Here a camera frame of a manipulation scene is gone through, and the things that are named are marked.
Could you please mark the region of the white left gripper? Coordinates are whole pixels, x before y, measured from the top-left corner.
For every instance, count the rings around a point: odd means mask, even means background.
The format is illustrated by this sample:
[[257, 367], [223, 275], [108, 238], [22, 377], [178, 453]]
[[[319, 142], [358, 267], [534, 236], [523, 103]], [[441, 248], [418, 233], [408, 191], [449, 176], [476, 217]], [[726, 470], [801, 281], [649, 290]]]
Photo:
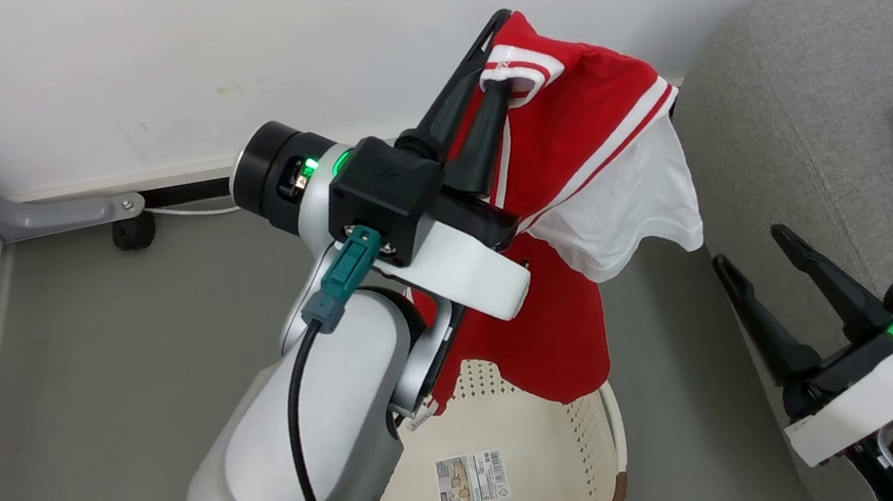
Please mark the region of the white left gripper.
[[[511, 15], [509, 8], [494, 13], [418, 125], [397, 136], [397, 148], [423, 159], [449, 156], [494, 36]], [[466, 193], [491, 191], [511, 83], [509, 79], [485, 83], [463, 146], [446, 166], [445, 186], [452, 191], [443, 189], [420, 219], [420, 242], [410, 264], [398, 266], [388, 255], [381, 255], [375, 264], [385, 277], [427, 292], [434, 300], [461, 304], [502, 321], [517, 315], [529, 291], [529, 270], [502, 254], [512, 244], [518, 220]]]

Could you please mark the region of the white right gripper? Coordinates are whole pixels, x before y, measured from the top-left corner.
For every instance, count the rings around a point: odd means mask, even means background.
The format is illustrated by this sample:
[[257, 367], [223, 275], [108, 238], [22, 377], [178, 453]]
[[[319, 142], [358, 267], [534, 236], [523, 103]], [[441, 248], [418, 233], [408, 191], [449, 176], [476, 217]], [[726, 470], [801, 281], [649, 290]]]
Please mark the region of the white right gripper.
[[893, 331], [884, 332], [893, 316], [874, 293], [790, 227], [771, 226], [771, 233], [793, 267], [812, 279], [837, 313], [845, 339], [860, 343], [820, 358], [766, 309], [735, 263], [722, 254], [713, 256], [715, 275], [736, 317], [782, 389], [789, 448], [795, 460], [811, 468], [893, 423]]

